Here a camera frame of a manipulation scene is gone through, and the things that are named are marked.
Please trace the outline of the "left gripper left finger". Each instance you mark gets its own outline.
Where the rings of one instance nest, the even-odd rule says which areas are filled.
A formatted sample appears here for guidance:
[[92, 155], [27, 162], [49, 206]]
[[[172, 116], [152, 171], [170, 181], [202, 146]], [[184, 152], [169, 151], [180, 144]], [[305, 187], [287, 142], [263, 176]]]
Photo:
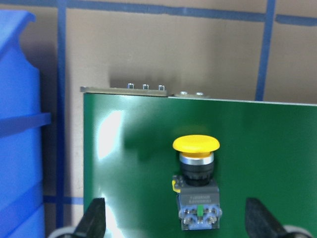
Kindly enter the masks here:
[[94, 198], [77, 225], [75, 238], [103, 238], [106, 233], [106, 209], [104, 198]]

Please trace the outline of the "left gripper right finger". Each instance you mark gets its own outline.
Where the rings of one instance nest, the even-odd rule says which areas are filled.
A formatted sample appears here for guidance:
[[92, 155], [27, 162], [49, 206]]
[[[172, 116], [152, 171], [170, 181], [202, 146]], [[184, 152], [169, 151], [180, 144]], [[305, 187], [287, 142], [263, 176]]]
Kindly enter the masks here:
[[245, 229], [250, 238], [283, 238], [288, 232], [257, 198], [247, 198]]

